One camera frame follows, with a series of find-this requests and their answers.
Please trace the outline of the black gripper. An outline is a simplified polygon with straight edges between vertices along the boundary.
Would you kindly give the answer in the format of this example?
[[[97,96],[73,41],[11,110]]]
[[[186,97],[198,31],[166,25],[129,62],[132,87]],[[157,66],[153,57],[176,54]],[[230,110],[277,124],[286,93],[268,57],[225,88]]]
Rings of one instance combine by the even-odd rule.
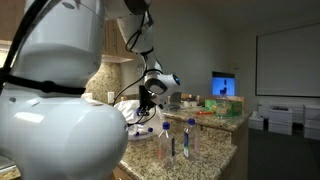
[[[139,110],[142,112],[149,111],[155,106],[155,103],[152,101],[151,93],[145,88],[144,85],[139,86]]]

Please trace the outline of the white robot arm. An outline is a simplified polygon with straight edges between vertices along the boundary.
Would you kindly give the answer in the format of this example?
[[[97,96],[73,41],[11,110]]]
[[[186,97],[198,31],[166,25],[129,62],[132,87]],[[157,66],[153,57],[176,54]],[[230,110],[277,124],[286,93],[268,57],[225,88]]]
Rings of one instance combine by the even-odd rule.
[[[98,71],[104,27],[145,61],[144,85],[161,105],[179,86],[157,61],[152,0],[26,0],[1,69],[0,152],[22,180],[105,180],[121,161],[128,124],[113,106],[84,98]]]

